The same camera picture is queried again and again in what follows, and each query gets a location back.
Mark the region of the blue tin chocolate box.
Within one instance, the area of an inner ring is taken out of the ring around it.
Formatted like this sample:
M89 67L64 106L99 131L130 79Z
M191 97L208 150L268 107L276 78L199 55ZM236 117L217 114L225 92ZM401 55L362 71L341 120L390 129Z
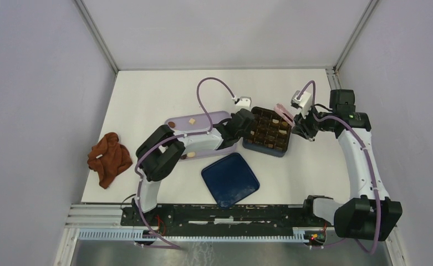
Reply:
M244 138L245 149L274 157L283 157L289 147L291 129L275 111L255 106L251 109L255 124L249 138Z

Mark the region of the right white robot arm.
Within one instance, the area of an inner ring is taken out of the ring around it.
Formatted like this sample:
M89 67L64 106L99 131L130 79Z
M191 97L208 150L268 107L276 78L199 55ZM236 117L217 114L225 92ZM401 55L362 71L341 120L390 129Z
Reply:
M371 123L358 112L352 90L332 90L329 112L317 111L313 95L296 91L291 105L300 109L292 133L313 141L318 132L332 132L345 158L350 199L338 203L327 196L309 196L301 211L302 221L316 226L322 220L333 225L340 238L383 242L403 213L399 201L391 200L383 185L372 149Z

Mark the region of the blue tin lid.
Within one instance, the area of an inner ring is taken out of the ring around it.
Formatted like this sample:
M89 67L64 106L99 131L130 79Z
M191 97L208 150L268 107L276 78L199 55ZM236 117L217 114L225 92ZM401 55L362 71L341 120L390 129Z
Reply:
M201 171L216 204L229 209L260 188L256 175L241 154L231 153Z

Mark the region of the pink tongs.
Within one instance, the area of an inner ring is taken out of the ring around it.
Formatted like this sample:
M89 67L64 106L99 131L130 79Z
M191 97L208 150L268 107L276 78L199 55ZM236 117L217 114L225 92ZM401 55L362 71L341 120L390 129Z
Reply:
M276 104L273 110L291 127L295 126L294 116L282 104Z

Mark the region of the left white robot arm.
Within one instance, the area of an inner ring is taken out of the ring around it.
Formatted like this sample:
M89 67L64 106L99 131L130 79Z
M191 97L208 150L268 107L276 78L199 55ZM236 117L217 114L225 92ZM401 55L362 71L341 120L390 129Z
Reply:
M241 138L249 137L255 123L254 115L241 109L217 124L210 123L204 130L173 130L159 126L136 150L135 172L140 176L134 197L134 218L142 226L155 220L157 195L161 181L175 168L183 155L224 150Z

